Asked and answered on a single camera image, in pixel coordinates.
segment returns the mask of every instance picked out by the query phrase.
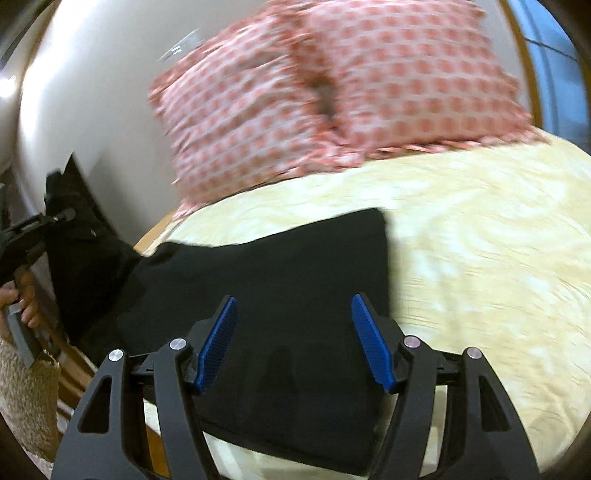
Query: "bed sheet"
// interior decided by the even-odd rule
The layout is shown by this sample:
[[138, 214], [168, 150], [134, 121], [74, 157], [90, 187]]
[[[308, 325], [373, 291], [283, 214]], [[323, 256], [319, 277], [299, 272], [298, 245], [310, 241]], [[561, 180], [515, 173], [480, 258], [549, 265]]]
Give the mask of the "bed sheet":
[[[480, 347], [545, 470], [591, 408], [591, 157], [546, 136], [547, 144], [409, 155], [260, 187], [171, 222], [146, 253], [166, 240], [243, 243], [380, 208], [402, 329], [436, 349]], [[423, 473], [437, 464], [444, 397], [436, 397]], [[279, 478], [269, 472], [282, 469], [351, 478], [208, 442], [231, 478]]]

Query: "black gripper frame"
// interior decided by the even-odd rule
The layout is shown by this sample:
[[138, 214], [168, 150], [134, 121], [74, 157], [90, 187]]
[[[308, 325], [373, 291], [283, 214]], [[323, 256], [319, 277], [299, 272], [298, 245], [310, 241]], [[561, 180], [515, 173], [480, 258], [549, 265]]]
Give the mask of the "black gripper frame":
[[144, 419], [143, 386], [154, 387], [158, 420], [173, 480], [220, 480], [189, 395], [199, 352], [226, 306], [195, 323], [184, 339], [157, 352], [109, 354], [80, 400], [61, 441], [52, 480], [164, 480], [152, 470]]
[[[389, 393], [398, 394], [369, 480], [540, 480], [525, 429], [484, 354], [433, 350], [361, 298], [392, 353]], [[437, 470], [421, 477], [437, 385], [447, 386], [443, 445]]]

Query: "pink patterned pillow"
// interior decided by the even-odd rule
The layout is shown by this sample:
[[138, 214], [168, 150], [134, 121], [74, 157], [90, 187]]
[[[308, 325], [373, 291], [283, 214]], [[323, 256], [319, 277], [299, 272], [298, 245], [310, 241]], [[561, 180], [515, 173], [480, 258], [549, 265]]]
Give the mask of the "pink patterned pillow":
[[483, 14], [469, 0], [333, 0], [302, 11], [336, 85], [345, 138], [368, 154], [534, 138], [518, 82], [480, 30]]
[[294, 16], [279, 8], [225, 29], [152, 84], [173, 143], [180, 213], [262, 183], [357, 166], [330, 141], [291, 57]]

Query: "human hand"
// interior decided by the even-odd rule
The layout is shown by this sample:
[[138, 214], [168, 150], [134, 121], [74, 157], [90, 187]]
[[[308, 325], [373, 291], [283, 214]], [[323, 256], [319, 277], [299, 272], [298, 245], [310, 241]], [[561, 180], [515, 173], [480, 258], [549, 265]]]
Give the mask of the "human hand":
[[[41, 315], [38, 311], [35, 300], [35, 287], [33, 286], [33, 275], [25, 271], [19, 281], [21, 286], [21, 321], [29, 328], [35, 328], [41, 322]], [[4, 318], [4, 308], [18, 299], [19, 292], [14, 286], [14, 282], [9, 282], [0, 288], [0, 338], [10, 340], [10, 330]]]

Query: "window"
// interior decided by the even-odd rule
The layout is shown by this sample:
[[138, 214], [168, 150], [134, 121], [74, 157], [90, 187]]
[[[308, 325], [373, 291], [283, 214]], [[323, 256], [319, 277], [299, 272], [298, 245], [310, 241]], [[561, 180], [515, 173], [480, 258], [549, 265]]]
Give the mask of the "window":
[[530, 52], [543, 127], [591, 153], [589, 91], [577, 51], [538, 0], [508, 0]]

